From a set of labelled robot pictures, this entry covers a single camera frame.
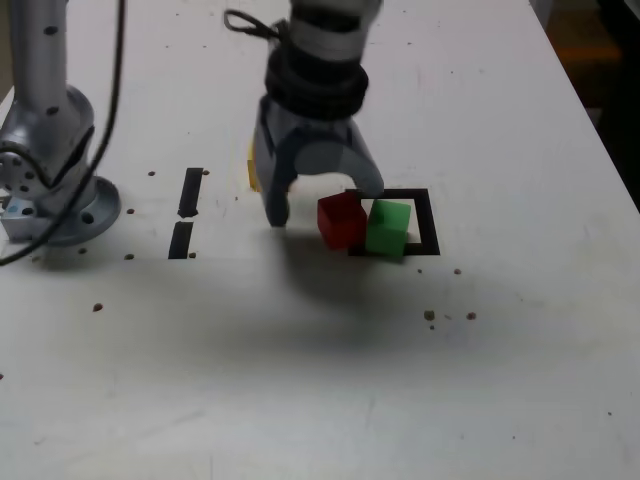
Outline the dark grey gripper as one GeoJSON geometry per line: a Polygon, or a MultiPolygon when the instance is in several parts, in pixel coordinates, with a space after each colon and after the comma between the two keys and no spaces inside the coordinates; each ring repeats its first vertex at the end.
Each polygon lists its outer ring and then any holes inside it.
{"type": "Polygon", "coordinates": [[[369,197],[383,194],[384,180],[361,139],[352,118],[335,121],[307,118],[290,112],[270,96],[263,96],[258,104],[254,161],[269,224],[286,226],[290,213],[288,190],[298,174],[341,174],[369,197]],[[334,140],[314,141],[305,145],[295,159],[293,150],[282,142],[294,131],[311,134],[313,138],[334,135],[347,145],[334,140]]]}

